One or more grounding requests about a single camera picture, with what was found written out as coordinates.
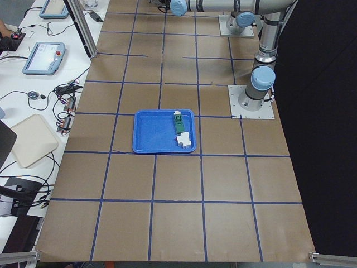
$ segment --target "green object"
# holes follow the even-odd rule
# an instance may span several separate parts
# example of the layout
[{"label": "green object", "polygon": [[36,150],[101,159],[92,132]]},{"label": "green object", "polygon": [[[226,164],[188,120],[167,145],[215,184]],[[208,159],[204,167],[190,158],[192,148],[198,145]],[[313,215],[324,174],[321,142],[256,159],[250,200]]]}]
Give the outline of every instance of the green object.
[{"label": "green object", "polygon": [[176,134],[185,132],[184,121],[182,120],[181,114],[180,113],[174,114],[173,118],[174,118],[174,123],[175,123]]}]

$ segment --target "table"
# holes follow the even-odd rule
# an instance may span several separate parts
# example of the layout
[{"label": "table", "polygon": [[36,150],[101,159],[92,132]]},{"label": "table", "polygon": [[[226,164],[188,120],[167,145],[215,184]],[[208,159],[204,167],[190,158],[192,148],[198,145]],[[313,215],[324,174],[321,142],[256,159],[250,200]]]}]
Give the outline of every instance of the table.
[{"label": "table", "polygon": [[[37,249],[43,261],[305,262],[314,251],[275,120],[232,119],[259,41],[215,13],[111,1]],[[191,109],[191,154],[137,155],[140,109]]]},{"label": "table", "polygon": [[[106,9],[108,6],[108,0],[100,1],[97,13],[104,19],[106,14]],[[36,0],[33,7],[43,6],[45,0]],[[30,10],[26,17],[20,24],[21,27],[26,27],[33,24],[40,24],[46,26],[48,22],[50,23],[50,28],[56,34],[61,32],[66,26],[71,25],[73,22],[70,17],[64,20],[43,20],[39,18],[39,9]],[[86,15],[86,20],[88,26],[91,30],[93,39],[97,42],[99,37],[99,32],[102,27],[102,23],[94,22],[88,15]],[[41,94],[48,95],[57,85],[62,83],[67,83],[69,80],[75,79],[84,70],[86,70],[90,65],[90,59],[87,57],[85,50],[79,39],[79,35],[74,26],[69,27],[65,33],[49,37],[46,34],[46,30],[40,26],[24,28],[22,30],[26,33],[26,36],[19,48],[15,52],[10,52],[9,55],[16,56],[29,56],[30,50],[33,48],[34,44],[38,41],[43,42],[63,42],[66,45],[66,54],[63,62],[61,63],[58,71],[52,76],[40,76],[40,75],[24,75],[21,70],[26,62],[23,59],[8,59],[2,60],[0,62],[0,97],[6,95],[13,90],[19,90],[24,92],[36,91]],[[80,78],[80,84],[83,85],[87,73],[84,73]],[[55,118],[52,114],[52,107],[55,104],[57,98],[54,94],[49,96],[49,107],[44,111],[36,111],[28,107],[27,97],[24,94],[13,93],[7,96],[5,99],[0,100],[0,107],[5,111],[6,116],[2,120],[6,125],[12,127],[16,123],[21,122],[25,118],[32,114],[40,114],[47,121],[53,133],[56,133]],[[31,105],[36,108],[44,108],[46,106],[46,100],[35,100],[31,102]],[[59,113],[63,110],[63,106],[57,104],[55,107],[55,112]],[[62,155],[67,143],[68,136],[61,136],[60,134],[55,134],[59,138],[59,146],[53,152],[54,157],[58,163],[61,163]],[[12,163],[16,159],[12,154],[10,154],[4,166]],[[1,175],[37,175],[42,177],[47,177],[52,168],[52,160],[43,158],[37,163],[30,166],[28,169],[23,169],[19,165],[14,164],[6,169]],[[49,178],[49,183],[55,183],[58,169]],[[4,185],[6,179],[1,180],[1,185]],[[38,207],[30,208],[28,215],[44,217],[47,208],[40,209]],[[15,224],[16,217],[4,217],[0,218],[0,250],[3,250],[8,236],[10,234],[13,225]]]}]

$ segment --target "brown grid mat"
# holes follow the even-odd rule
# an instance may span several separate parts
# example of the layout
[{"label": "brown grid mat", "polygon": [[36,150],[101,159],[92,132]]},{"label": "brown grid mat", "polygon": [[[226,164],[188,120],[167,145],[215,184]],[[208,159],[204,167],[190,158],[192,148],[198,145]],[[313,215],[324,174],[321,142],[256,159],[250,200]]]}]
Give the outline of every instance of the brown grid mat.
[{"label": "brown grid mat", "polygon": [[[259,41],[217,15],[111,1],[37,249],[42,261],[308,261],[314,251],[276,107],[230,118]],[[197,149],[137,155],[140,109],[191,109]]]}]

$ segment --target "black background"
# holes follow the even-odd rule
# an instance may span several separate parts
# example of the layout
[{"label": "black background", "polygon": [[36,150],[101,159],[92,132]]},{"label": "black background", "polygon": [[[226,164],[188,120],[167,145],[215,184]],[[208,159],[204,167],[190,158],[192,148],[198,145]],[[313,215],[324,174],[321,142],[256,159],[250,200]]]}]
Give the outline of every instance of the black background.
[{"label": "black background", "polygon": [[276,100],[316,252],[357,256],[357,1],[299,0]]}]

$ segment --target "blue tray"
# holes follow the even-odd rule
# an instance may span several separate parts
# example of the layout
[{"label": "blue tray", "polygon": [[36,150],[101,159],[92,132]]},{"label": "blue tray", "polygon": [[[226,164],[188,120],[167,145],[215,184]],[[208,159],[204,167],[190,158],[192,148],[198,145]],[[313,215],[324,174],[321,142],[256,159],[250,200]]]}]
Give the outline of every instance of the blue tray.
[{"label": "blue tray", "polygon": [[[173,113],[180,111],[191,147],[182,148],[176,141]],[[182,110],[141,110],[134,117],[133,151],[138,154],[193,152],[196,150],[194,113]]]}]

